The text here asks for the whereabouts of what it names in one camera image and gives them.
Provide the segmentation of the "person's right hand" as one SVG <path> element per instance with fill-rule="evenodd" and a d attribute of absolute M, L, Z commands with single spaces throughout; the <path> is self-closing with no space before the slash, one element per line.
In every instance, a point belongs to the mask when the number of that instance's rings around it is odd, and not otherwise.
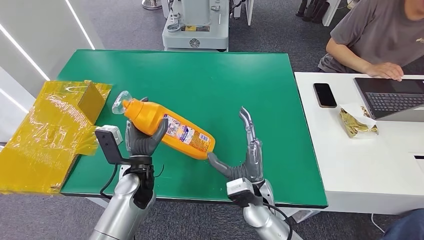
<path fill-rule="evenodd" d="M 401 82 L 404 76 L 402 68 L 394 63 L 385 62 L 379 64 L 370 64 L 364 69 L 364 73 L 370 77 L 391 79 Z"/>

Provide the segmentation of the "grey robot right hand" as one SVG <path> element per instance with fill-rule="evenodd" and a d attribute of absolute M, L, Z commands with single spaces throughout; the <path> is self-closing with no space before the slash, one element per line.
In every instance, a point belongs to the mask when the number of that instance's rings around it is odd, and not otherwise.
<path fill-rule="evenodd" d="M 213 152 L 208 152 L 208 162 L 228 181 L 246 178 L 251 183 L 258 184 L 264 181 L 262 142 L 256 136 L 255 125 L 249 111 L 243 106 L 239 110 L 239 117 L 246 132 L 245 161 L 238 166 L 229 166 L 220 161 Z"/>

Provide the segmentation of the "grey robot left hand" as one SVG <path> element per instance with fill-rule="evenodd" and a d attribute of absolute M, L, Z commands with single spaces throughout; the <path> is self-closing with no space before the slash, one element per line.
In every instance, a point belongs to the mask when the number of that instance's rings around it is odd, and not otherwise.
<path fill-rule="evenodd" d="M 148 135 L 141 132 L 131 120 L 126 121 L 125 144 L 129 158 L 151 157 L 168 130 L 168 119 L 163 118 L 157 130 Z"/>

